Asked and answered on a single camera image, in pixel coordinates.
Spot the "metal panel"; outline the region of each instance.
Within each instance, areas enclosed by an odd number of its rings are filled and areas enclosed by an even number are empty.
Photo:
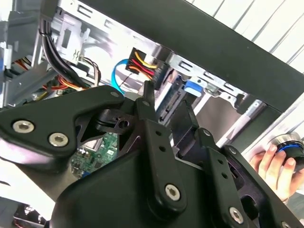
[[[25,97],[30,96],[34,91],[40,89],[53,77],[56,72],[47,70],[48,63],[43,62],[37,67],[23,73],[19,77],[5,84],[4,105],[16,105]]]
[[[275,109],[285,111],[303,92],[301,73],[184,0],[83,2]]]

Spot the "circuit board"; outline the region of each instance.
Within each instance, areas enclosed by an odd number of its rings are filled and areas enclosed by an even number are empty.
[[[102,139],[86,143],[72,156],[72,172],[82,178],[105,166],[116,158],[117,135],[106,133]]]

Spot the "black cable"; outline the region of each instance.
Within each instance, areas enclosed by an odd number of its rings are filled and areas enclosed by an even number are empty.
[[[93,62],[91,59],[84,57],[84,60],[88,61],[93,67],[95,66],[97,68],[97,72],[98,72],[98,82],[100,82],[101,80],[101,72],[100,69],[98,67],[98,65],[96,64],[96,62]]]
[[[119,85],[119,88],[126,82],[126,80],[131,76],[131,75],[133,75],[134,73],[131,73],[131,74],[129,74],[128,75],[128,77],[126,77],[125,79],[124,79],[124,81]]]
[[[49,34],[51,33],[51,26],[50,26],[50,23],[48,23],[48,22],[46,23],[46,31]],[[78,74],[60,57],[60,55],[58,54],[58,52],[56,50],[56,47],[54,45],[54,42],[53,42],[51,36],[47,36],[47,41],[48,41],[50,50],[51,50],[53,56],[55,57],[55,60],[64,69],[64,71],[66,71],[72,77],[73,83],[78,84],[78,86],[80,86],[82,88],[87,88],[85,83],[78,76]]]
[[[65,80],[76,86],[87,88],[86,84],[80,79],[78,74],[60,57],[56,51],[51,37],[50,23],[45,20],[40,21],[40,35],[42,36],[42,47],[45,57],[53,69]]]

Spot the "hand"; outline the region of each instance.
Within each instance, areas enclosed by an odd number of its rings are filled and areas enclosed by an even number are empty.
[[[275,154],[276,150],[277,147],[275,145],[271,145],[266,152],[255,155],[251,159],[250,165],[269,185],[280,200],[285,201],[292,196],[303,183],[304,169],[294,173],[295,160],[293,158],[289,158],[280,173],[286,153],[284,151],[280,151]]]

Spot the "silver screw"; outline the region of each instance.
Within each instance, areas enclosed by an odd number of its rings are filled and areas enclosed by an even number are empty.
[[[229,213],[238,224],[242,224],[244,222],[243,216],[241,212],[238,211],[238,209],[231,207],[229,208]]]
[[[167,196],[173,201],[178,201],[181,198],[180,191],[172,184],[167,184],[165,187]]]
[[[205,133],[205,135],[207,135],[207,136],[211,136],[210,132],[209,132],[209,131],[207,131],[206,129],[204,129],[204,130],[203,130],[203,132]]]
[[[35,126],[30,121],[19,120],[13,124],[13,129],[18,133],[30,133],[35,129]]]
[[[235,150],[233,147],[230,146],[230,147],[229,147],[229,150],[230,150],[231,153],[237,154],[236,150]]]
[[[49,136],[48,141],[55,147],[63,147],[68,144],[68,137],[62,133],[53,133]]]
[[[112,95],[112,96],[115,96],[115,97],[119,97],[119,94],[116,93],[116,92],[111,92],[111,95]]]
[[[282,222],[282,227],[283,228],[290,228],[290,226],[284,221]]]
[[[146,106],[150,106],[150,104],[146,101],[143,101],[143,104],[146,105]]]

